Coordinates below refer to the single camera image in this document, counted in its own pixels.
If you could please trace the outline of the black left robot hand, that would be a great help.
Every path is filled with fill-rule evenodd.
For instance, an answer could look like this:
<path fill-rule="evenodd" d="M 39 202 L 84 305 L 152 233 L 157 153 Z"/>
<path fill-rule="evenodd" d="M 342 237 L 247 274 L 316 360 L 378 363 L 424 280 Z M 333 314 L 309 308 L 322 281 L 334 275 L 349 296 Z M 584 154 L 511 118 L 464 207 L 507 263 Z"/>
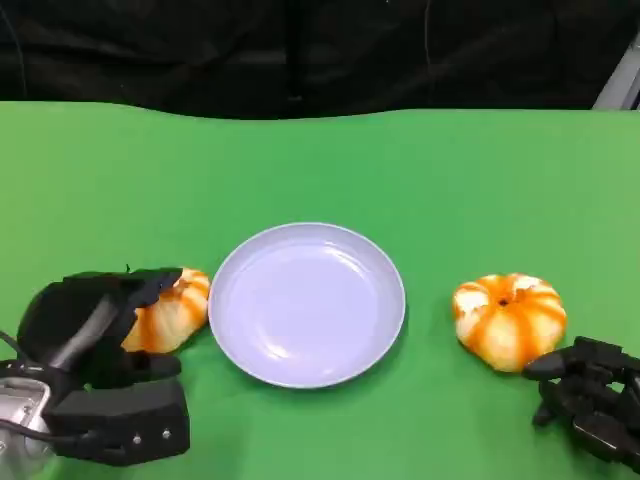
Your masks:
<path fill-rule="evenodd" d="M 31 360 L 58 368 L 97 389 L 177 377 L 181 363 L 146 347 L 123 347 L 137 320 L 181 274 L 176 267 L 131 273 L 82 272 L 53 282 L 34 296 L 17 333 Z"/>

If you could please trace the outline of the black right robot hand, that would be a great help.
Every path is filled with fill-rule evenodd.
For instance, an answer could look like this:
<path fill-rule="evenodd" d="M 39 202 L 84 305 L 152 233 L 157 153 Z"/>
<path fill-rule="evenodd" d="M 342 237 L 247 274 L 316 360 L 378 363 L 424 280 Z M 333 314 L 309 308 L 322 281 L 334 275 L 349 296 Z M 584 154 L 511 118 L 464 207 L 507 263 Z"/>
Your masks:
<path fill-rule="evenodd" d="M 529 362 L 538 383 L 532 423 L 558 420 L 591 455 L 639 471 L 639 359 L 619 345 L 578 336 L 570 346 Z"/>

